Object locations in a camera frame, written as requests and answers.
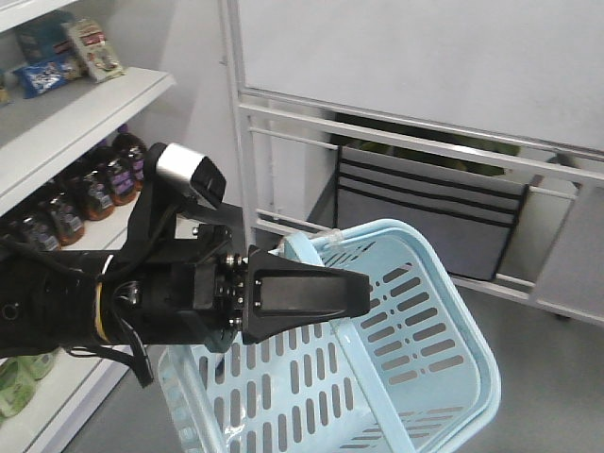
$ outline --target shelf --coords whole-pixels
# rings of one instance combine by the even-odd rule
[[[75,0],[0,0],[0,33]]]
[[[66,250],[122,246],[135,202],[115,209],[105,220],[86,222],[86,233]],[[63,351],[39,382],[31,402],[0,427],[0,449],[11,453],[61,451],[122,377],[126,368],[112,361],[74,359]]]
[[[172,85],[167,73],[129,68],[101,84],[82,78],[34,99],[12,91],[13,104],[0,109],[0,215]]]

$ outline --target basket handle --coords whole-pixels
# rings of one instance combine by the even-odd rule
[[[306,264],[324,266],[313,241],[302,232],[296,232],[283,239],[283,256]],[[376,368],[367,366],[367,363],[372,361],[357,328],[350,318],[336,319],[329,323],[391,451],[415,453],[415,446],[398,418],[396,408],[381,383]]]

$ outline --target shopping basket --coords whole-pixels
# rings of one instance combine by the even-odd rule
[[[224,355],[168,347],[160,384],[186,453],[449,452],[493,418],[493,354],[416,230],[295,233],[278,253],[367,274],[372,309]]]

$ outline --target store shelf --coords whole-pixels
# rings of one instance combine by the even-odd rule
[[[86,233],[67,250],[119,248],[135,202],[115,209],[100,222],[86,222]],[[0,427],[0,450],[10,453],[59,452],[122,377],[126,368],[112,361],[74,359],[60,352],[40,381],[31,402]]]
[[[0,0],[0,33],[75,0]]]
[[[129,68],[101,84],[83,78],[34,99],[15,90],[13,104],[0,110],[0,215],[172,85],[167,73]]]

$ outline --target floor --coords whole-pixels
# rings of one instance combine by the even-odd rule
[[[503,389],[495,420],[458,451],[604,451],[604,329],[469,290],[461,296],[495,353]],[[161,352],[150,350],[156,365]],[[113,451],[181,451],[157,382],[142,390],[128,373],[64,453]]]

